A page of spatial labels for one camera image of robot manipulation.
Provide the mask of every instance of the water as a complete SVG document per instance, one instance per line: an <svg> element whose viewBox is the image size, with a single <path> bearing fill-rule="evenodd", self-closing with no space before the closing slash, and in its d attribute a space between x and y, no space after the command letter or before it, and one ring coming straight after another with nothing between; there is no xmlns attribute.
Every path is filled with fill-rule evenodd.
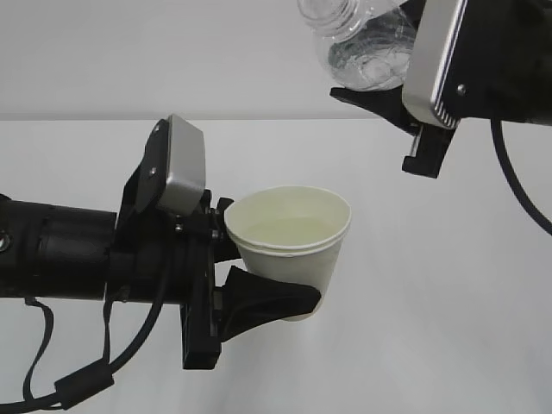
<svg viewBox="0 0 552 414"><path fill-rule="evenodd" d="M338 229L313 217L294 217L255 224L241 237L278 246L303 246L330 238Z"/></svg>

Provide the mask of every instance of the cup rim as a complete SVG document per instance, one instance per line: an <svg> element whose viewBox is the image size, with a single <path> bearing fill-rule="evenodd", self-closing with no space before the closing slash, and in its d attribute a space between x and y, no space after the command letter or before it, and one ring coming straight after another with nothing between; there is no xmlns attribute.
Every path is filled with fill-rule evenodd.
<svg viewBox="0 0 552 414"><path fill-rule="evenodd" d="M346 205L348 208L347 221L345 222L344 226L334 235L321 241L316 241L314 243L297 245L297 246L281 246L277 244L264 243L261 241L254 241L245 237L238 236L236 233L232 231L232 229L230 228L230 226L226 221L226 216L229 214L229 212L232 211L233 208L235 208L236 205L238 205L241 201L254 197L262 192L278 190L283 188L308 188L308 189L317 190L317 191L324 191L324 192L327 192L328 194L331 194L334 197L339 198L344 203L344 205ZM263 254L269 254L269 255L281 255L281 256L297 256L297 255L317 253L327 248L328 245L332 244L332 242L337 242L340 238L343 238L350 227L352 216L353 216L352 213L353 213L353 209L351 208L351 205L348 203L348 201L345 198L343 198L341 195L337 194L336 192L333 192L326 188L315 187L313 185L277 185L274 187L266 188L265 190L254 192L242 198L240 201L232 203L230 207L228 207L228 209L224 211L224 223L226 224L230 238L232 238L234 242L239 242L240 247L243 247L249 251L256 252L256 253L263 253Z"/></svg>

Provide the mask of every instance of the screw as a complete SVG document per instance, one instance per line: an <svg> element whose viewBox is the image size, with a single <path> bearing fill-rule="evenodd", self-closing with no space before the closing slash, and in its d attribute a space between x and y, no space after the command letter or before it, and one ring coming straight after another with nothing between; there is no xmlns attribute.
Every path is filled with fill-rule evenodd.
<svg viewBox="0 0 552 414"><path fill-rule="evenodd" d="M7 233L0 231L0 253L5 252L11 246L11 237Z"/></svg>
<svg viewBox="0 0 552 414"><path fill-rule="evenodd" d="M456 93L460 95L461 97L465 97L467 92L467 87L464 84L459 84L456 87Z"/></svg>

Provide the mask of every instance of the black strap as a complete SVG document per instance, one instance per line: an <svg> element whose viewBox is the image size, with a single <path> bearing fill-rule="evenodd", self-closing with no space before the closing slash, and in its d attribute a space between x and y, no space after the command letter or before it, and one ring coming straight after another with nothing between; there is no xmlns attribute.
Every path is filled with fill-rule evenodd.
<svg viewBox="0 0 552 414"><path fill-rule="evenodd" d="M113 302L115 302L116 295L107 297L103 304L103 326L105 329L103 337L103 358L110 362L111 355L111 339L110 339L110 319L111 311L113 310Z"/></svg>
<svg viewBox="0 0 552 414"><path fill-rule="evenodd" d="M31 368L28 369L25 380L23 381L23 398L25 399L25 401L32 401L35 399L35 397L33 396L33 393L31 391L31 379L33 378L36 364L38 364L38 362L41 360L48 344L50 343L50 340L52 339L53 312L49 307L47 307L45 304L42 304L35 298L25 298L25 305L40 308L42 309L42 313L44 314L44 336L42 337L41 347L38 349L38 353L36 354L34 361L31 364ZM42 410L61 410L61 407L45 407Z"/></svg>

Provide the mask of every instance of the black cable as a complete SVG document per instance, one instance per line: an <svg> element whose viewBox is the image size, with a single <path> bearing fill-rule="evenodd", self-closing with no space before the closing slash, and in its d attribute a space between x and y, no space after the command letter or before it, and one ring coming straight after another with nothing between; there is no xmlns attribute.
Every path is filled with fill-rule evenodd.
<svg viewBox="0 0 552 414"><path fill-rule="evenodd" d="M510 157L508 156L506 145L504 143L502 122L499 120L491 120L491 131L492 141L494 142L494 149L497 153L497 157L499 158L500 167L502 168L502 172L504 173L506 181L508 181L508 185L514 193L514 196L516 196L518 202L527 214L529 214L529 216L535 221L535 223L537 223L541 229L546 231L549 235L552 235L552 223L529 199L529 196L519 182L513 166L511 166Z"/></svg>
<svg viewBox="0 0 552 414"><path fill-rule="evenodd" d="M122 367L125 366L127 362L132 359L133 356L135 356L136 352L138 352L138 349L140 349L140 347L144 344L144 342L147 340L147 337L154 328L154 325L159 318L159 314L161 313L163 303L165 302L166 291L168 291L168 287L171 282L171 275L173 272L172 263L173 261L171 258L166 259L166 268L163 275L161 276L159 288L157 290L157 293L155 294L154 301L152 302L152 307L149 308L146 320L136 334L135 339L133 339L132 342L127 346L127 348L122 351L121 354L117 356L113 362L110 363L112 373L116 373L117 371L119 371Z"/></svg>
<svg viewBox="0 0 552 414"><path fill-rule="evenodd" d="M138 331L132 342L126 347L126 349L121 352L121 354L113 362L110 363L112 373L116 373L117 371L119 371L122 367L125 366L127 362L132 359L133 356L135 356L136 352L138 352L140 347L147 340L147 337L149 336L150 332L154 328L155 323L157 322L157 319L159 318L161 308L163 307L163 303L165 301L166 291L168 290L168 286L170 285L171 281L172 261L167 260L166 263L166 269L161 276L159 288L157 290L157 293L155 294L152 306L147 313L146 320L144 321L144 324L141 326L140 330ZM25 414L32 411L45 410L52 405L56 405L59 403L60 399L58 398L57 393L54 392L47 396L35 398L29 401L0 404L0 414Z"/></svg>

